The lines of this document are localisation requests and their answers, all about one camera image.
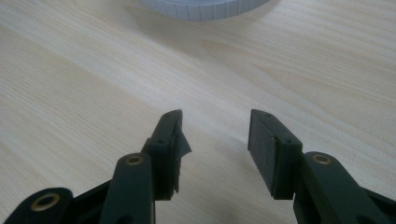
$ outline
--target wood grain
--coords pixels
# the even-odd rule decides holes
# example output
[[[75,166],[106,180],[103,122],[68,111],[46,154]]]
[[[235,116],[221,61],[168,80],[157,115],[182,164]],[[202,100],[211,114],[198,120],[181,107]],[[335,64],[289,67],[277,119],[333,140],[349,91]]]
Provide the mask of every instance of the wood grain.
[[[157,223],[295,223],[248,152],[252,108],[396,199],[396,3],[271,0],[208,22],[132,0],[0,1],[0,220],[79,195],[181,108],[192,153]]]

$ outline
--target white object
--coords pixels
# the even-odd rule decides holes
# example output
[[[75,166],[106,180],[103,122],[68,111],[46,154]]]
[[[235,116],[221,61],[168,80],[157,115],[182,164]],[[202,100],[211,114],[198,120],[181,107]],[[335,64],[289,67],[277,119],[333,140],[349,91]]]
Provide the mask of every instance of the white object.
[[[140,0],[165,16],[185,21],[213,21],[237,16],[268,0]]]

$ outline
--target light wood surface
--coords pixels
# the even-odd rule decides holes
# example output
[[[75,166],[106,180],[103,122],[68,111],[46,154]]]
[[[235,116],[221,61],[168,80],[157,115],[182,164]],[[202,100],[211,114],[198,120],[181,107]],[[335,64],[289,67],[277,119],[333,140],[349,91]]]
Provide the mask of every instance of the light wood surface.
[[[157,223],[296,223],[247,151],[252,108],[396,199],[396,2],[270,0],[186,22],[136,0],[1,0],[0,221],[41,189],[107,181],[182,109],[192,153]]]

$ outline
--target white tape roll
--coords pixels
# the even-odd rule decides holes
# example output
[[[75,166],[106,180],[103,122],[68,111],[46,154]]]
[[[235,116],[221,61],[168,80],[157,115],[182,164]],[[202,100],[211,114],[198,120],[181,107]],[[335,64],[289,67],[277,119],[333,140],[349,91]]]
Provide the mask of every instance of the white tape roll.
[[[237,16],[268,0],[140,0],[165,16],[185,21],[213,21]]]

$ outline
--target wooden table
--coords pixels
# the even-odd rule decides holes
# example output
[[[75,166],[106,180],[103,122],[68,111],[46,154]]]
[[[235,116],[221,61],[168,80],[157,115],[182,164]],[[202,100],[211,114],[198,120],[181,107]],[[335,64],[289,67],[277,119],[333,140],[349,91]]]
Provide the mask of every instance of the wooden table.
[[[247,151],[252,108],[396,199],[396,3],[270,0],[187,22],[135,0],[2,0],[0,221],[41,189],[107,181],[182,109],[192,153],[157,223],[295,223]]]

